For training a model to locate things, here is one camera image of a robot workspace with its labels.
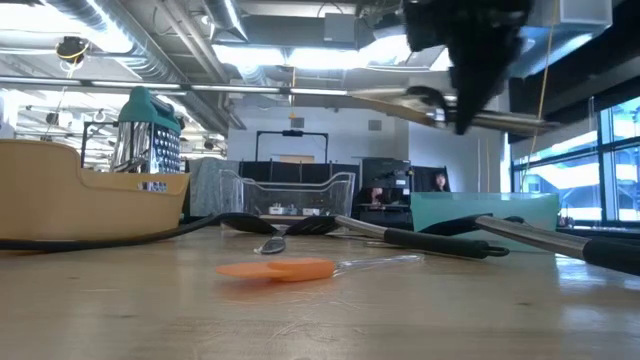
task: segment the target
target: table surface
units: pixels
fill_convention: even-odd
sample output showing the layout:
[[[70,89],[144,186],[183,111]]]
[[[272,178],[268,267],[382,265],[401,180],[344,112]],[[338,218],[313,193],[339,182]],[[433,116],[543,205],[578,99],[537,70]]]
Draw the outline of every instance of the table surface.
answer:
[[[208,228],[138,247],[0,254],[3,359],[637,359],[640,278],[514,253],[353,271],[301,283],[214,267],[292,256],[404,254],[332,238]]]

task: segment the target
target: silicone spatula head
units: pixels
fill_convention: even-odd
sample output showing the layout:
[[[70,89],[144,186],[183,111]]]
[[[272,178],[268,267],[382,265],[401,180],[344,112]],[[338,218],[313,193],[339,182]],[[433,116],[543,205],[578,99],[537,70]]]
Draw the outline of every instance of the silicone spatula head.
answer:
[[[335,263],[323,258],[295,258],[260,263],[239,263],[216,267],[221,275],[267,278],[278,281],[306,281],[333,275]]]

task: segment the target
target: black tongs handle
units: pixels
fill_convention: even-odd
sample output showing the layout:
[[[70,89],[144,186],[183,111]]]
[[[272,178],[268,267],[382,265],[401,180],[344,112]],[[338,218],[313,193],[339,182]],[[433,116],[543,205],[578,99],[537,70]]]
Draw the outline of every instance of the black tongs handle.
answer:
[[[590,240],[582,249],[592,265],[640,276],[640,246],[606,240]]]
[[[463,240],[391,228],[384,232],[384,242],[416,250],[474,259],[484,259],[487,256],[501,257],[509,254],[509,249],[490,246],[484,240]]]

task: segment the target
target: orange spatula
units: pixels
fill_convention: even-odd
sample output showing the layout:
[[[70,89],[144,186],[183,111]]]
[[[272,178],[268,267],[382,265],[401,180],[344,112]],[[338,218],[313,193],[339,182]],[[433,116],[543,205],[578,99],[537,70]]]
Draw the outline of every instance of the orange spatula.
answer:
[[[269,262],[222,265],[216,267],[216,272],[222,275],[242,278],[306,281],[332,277],[354,268],[422,261],[423,259],[424,255],[422,254],[337,262],[324,258],[292,258]]]

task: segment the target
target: person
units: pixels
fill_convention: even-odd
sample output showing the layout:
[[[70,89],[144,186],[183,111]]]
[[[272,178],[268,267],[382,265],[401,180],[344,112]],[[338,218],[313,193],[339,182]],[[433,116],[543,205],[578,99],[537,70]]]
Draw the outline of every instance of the person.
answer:
[[[451,192],[449,184],[447,183],[447,176],[444,173],[437,173],[435,175],[435,186],[433,191],[435,192]]]

